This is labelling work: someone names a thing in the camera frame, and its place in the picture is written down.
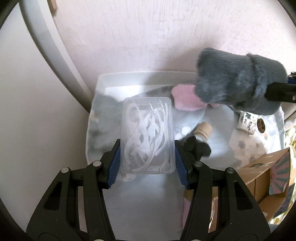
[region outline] small white box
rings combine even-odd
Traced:
[[[237,128],[253,135],[256,130],[258,115],[242,111],[239,116]]]

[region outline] white wall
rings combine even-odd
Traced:
[[[296,28],[277,0],[57,0],[54,17],[91,91],[103,73],[195,71],[213,47],[295,71]]]
[[[42,57],[19,4],[0,29],[0,112],[0,197],[25,230],[60,169],[87,165],[88,113]]]
[[[21,11],[39,51],[69,92],[90,111],[92,94],[72,62],[46,0],[21,0]]]

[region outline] wooden cork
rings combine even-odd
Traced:
[[[203,135],[207,140],[213,132],[213,127],[208,122],[199,123],[196,130],[194,131],[194,135]]]

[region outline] round brown object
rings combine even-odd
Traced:
[[[213,127],[208,122],[199,123],[197,129],[194,131],[194,135],[202,134],[207,140],[212,134]]]
[[[264,121],[260,118],[257,120],[257,127],[260,133],[264,133],[265,131],[265,124]]]

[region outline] blue gripper pad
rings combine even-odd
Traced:
[[[181,157],[180,152],[178,151],[177,146],[175,145],[175,159],[176,159],[176,168],[178,171],[178,175],[181,181],[181,184],[185,186],[187,189],[189,187],[189,182],[187,180],[187,169],[184,165],[183,159]]]
[[[112,184],[115,183],[118,170],[119,170],[119,165],[120,165],[120,146],[117,148],[117,151],[109,167],[108,181],[107,181],[107,185],[109,188],[111,187]]]
[[[296,84],[296,78],[288,78],[288,84]]]

